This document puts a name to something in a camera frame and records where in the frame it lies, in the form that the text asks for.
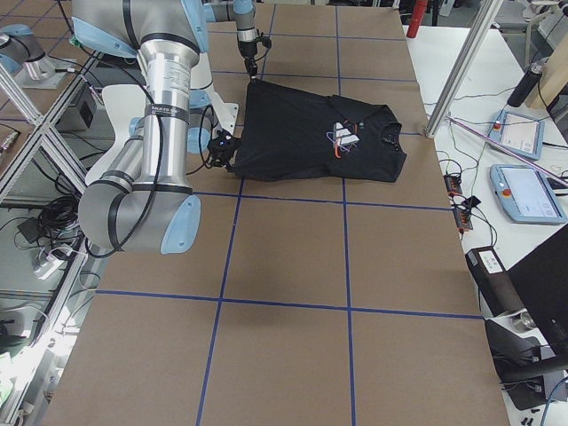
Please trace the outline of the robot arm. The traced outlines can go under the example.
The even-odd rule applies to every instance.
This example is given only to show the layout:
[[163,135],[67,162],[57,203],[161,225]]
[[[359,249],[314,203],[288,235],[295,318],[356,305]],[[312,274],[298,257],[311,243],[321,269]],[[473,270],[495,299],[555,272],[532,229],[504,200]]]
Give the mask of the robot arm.
[[251,0],[203,1],[207,22],[233,21],[237,44],[248,75],[257,75],[257,44],[259,33],[255,24],[255,6]]
[[201,202],[186,180],[191,72],[209,49],[215,15],[202,1],[74,1],[78,41],[144,69],[144,112],[78,216],[87,245],[118,251],[184,253],[192,247]]

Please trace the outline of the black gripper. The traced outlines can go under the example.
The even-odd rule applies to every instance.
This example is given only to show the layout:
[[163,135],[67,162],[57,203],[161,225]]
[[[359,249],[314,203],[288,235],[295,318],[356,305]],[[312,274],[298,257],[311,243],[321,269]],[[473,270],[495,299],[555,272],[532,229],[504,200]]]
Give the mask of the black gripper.
[[239,168],[231,163],[231,160],[240,147],[240,138],[228,132],[218,132],[217,137],[208,143],[207,164],[210,167],[225,167],[227,172],[239,174]]
[[239,41],[238,48],[244,59],[244,65],[248,76],[251,80],[257,78],[258,66],[256,63],[257,42],[256,41]]

